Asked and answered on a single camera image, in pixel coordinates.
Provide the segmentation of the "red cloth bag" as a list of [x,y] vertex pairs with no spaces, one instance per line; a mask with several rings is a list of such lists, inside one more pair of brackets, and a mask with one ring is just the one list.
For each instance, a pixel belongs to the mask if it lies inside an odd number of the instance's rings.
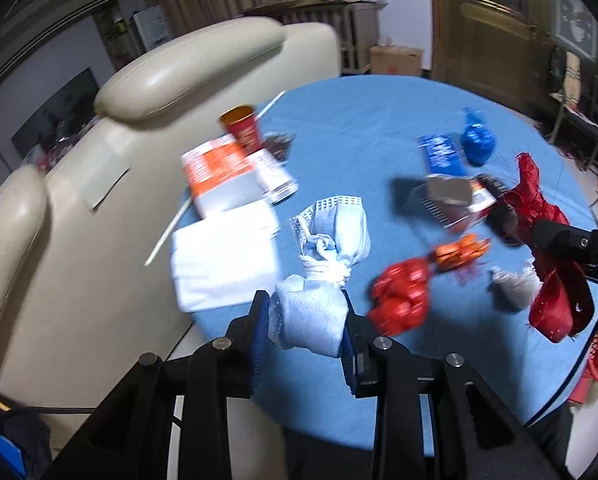
[[517,215],[516,234],[534,257],[534,270],[541,287],[530,305],[529,323],[553,344],[581,333],[591,323],[595,306],[582,268],[571,260],[551,254],[536,242],[533,229],[541,221],[568,226],[561,209],[549,203],[541,190],[540,170],[530,154],[517,156],[519,183],[503,195]]

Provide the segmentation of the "white paper ball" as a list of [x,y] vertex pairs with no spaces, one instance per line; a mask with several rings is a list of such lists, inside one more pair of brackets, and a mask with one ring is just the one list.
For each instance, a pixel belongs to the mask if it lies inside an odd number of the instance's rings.
[[519,272],[506,271],[493,266],[490,270],[490,278],[492,285],[517,310],[530,307],[542,286],[530,262],[527,262]]

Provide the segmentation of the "black plastic bag bundle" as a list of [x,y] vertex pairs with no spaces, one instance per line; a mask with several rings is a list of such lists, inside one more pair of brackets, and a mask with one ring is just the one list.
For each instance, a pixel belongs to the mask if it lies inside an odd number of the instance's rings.
[[508,187],[490,174],[478,174],[477,180],[495,200],[485,217],[486,224],[506,246],[521,246],[522,241],[517,233],[518,216],[515,209],[504,200]]

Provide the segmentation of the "red plastic bag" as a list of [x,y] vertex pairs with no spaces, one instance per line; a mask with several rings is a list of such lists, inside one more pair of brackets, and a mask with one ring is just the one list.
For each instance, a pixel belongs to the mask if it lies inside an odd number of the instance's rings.
[[421,326],[430,310],[429,263],[411,258],[388,266],[372,284],[374,307],[367,317],[381,336],[396,336]]

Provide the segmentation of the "orange wrapper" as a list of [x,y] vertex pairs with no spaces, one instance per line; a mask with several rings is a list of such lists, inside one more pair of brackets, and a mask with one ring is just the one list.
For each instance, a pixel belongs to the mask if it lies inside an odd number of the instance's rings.
[[433,261],[439,272],[448,272],[469,266],[486,254],[489,248],[488,238],[468,233],[455,242],[436,246],[432,252]]

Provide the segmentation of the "clear plastic tray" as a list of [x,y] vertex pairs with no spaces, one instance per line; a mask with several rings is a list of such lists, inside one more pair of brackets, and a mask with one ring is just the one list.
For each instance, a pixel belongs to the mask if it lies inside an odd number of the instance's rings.
[[474,188],[469,178],[430,174],[414,182],[406,209],[436,220],[444,230],[459,233],[468,230],[476,220],[473,203]]

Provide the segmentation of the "blue plastic bag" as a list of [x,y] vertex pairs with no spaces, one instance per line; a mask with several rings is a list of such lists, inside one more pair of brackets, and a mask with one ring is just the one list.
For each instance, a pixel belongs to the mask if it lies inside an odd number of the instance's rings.
[[470,165],[481,167],[494,154],[496,137],[480,112],[466,107],[464,113],[465,127],[459,142]]

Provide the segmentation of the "blue toothpaste box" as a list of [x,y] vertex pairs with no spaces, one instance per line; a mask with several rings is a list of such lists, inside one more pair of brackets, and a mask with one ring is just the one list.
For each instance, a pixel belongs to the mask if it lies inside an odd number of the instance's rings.
[[447,134],[420,136],[418,146],[428,174],[458,178],[468,176],[463,157],[451,136]]

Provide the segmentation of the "red white medicine box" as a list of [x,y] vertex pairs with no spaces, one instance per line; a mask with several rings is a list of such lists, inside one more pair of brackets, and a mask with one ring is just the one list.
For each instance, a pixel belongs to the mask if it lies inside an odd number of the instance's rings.
[[472,178],[470,185],[472,196],[468,216],[471,222],[477,223],[488,216],[496,204],[496,198],[477,178]]

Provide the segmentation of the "black metal chair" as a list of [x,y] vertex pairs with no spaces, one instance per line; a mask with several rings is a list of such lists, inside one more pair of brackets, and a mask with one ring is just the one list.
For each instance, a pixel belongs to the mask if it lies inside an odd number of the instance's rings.
[[563,122],[593,140],[592,154],[581,160],[582,169],[597,164],[598,155],[598,76],[584,86],[581,60],[573,52],[553,47],[549,64],[549,96],[558,103],[558,113],[548,143],[554,144]]

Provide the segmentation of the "blue tablecloth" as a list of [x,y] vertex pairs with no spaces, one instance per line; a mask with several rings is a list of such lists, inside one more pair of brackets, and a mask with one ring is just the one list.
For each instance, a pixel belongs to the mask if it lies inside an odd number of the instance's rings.
[[[372,247],[348,283],[358,313],[370,308],[370,285],[387,266],[425,255],[448,238],[414,194],[426,175],[418,140],[459,134],[466,110],[480,113],[494,133],[496,150],[484,167],[488,174],[515,185],[516,157],[529,154],[546,200],[574,226],[594,229],[583,188],[533,126],[448,84],[403,76],[324,80],[288,92],[264,116],[268,130],[293,134],[287,167],[299,188],[277,207],[281,224],[321,198],[352,195],[363,202]],[[493,266],[515,271],[529,258],[527,247],[493,240],[474,270],[431,280],[426,322],[401,336],[420,356],[463,356],[522,422],[568,399],[582,374],[587,342],[581,334],[554,344],[530,326],[526,312],[492,292]],[[354,448],[372,446],[376,403],[352,396],[335,359],[271,347],[254,398],[285,428]]]

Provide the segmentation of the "beige leather sofa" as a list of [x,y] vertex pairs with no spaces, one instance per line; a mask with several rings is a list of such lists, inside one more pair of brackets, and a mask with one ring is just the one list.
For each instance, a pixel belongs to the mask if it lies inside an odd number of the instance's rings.
[[340,74],[322,23],[238,18],[114,74],[98,122],[57,166],[0,186],[0,398],[36,406],[61,450],[139,356],[169,356],[192,319],[157,248],[185,178],[180,155],[240,104]]

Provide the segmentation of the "white tissue pile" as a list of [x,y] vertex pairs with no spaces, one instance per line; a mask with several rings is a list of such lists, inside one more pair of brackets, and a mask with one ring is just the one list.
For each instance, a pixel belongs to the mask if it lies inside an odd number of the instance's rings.
[[280,277],[273,207],[258,200],[173,234],[171,270],[178,307],[199,312],[245,304],[274,292]]

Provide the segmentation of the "wooden double door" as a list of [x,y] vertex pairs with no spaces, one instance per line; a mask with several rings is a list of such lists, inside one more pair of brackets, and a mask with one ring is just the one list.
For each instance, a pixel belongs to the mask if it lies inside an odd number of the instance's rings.
[[434,80],[535,116],[548,105],[549,0],[431,0]]

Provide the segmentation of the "orange white tissue pack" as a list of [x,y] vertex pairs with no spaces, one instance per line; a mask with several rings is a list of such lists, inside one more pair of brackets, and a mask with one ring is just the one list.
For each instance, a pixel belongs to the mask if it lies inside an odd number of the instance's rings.
[[231,134],[180,156],[201,219],[264,199],[256,170]]

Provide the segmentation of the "brown cardboard box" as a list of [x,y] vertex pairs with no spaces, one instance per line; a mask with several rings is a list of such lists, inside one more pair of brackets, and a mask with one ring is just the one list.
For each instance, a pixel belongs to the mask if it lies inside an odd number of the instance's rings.
[[372,73],[374,75],[413,76],[422,75],[422,55],[418,48],[375,46],[370,48]]

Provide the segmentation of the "white purple medicine box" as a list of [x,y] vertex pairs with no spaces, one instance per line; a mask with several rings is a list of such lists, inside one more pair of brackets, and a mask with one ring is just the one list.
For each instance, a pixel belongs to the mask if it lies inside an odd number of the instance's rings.
[[248,155],[246,159],[256,172],[256,180],[264,197],[271,204],[286,200],[299,189],[296,179],[265,148]]

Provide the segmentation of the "dark red snack wrapper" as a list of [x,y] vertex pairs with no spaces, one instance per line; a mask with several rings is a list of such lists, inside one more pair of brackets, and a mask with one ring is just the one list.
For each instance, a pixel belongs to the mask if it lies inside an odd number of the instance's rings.
[[270,132],[263,137],[263,147],[281,164],[289,159],[294,135],[290,133]]

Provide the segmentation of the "wooden radiator cabinet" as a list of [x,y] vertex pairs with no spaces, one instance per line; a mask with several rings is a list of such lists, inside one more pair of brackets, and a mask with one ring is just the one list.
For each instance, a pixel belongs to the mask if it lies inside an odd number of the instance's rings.
[[370,49],[379,42],[379,13],[387,0],[284,0],[255,6],[244,16],[265,16],[284,25],[319,22],[335,29],[341,50],[341,73],[364,75],[372,69]]

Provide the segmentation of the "red paper cup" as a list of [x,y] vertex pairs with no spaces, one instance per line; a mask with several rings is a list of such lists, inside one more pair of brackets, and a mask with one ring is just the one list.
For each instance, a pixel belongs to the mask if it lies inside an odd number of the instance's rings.
[[263,148],[256,111],[250,105],[239,105],[228,110],[218,121],[230,133],[244,152],[250,155]]

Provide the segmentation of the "white stick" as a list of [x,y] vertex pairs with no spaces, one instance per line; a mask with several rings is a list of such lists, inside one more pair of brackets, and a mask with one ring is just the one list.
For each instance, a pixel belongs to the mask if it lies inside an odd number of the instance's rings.
[[[254,118],[256,118],[256,120],[260,120],[285,94],[285,91],[279,92],[277,96],[274,96],[274,98],[262,108],[262,110],[256,113]],[[154,258],[157,257],[157,254],[160,252],[161,248],[174,231],[177,223],[184,216],[185,212],[188,211],[190,206],[192,206],[192,198],[188,197],[188,199],[184,201],[183,205],[180,206],[180,209],[177,211],[170,223],[166,226],[165,230],[162,232],[161,236],[157,240],[157,243],[154,245],[154,248],[152,248],[150,255],[146,259],[144,266],[150,266],[150,264],[154,261]]]

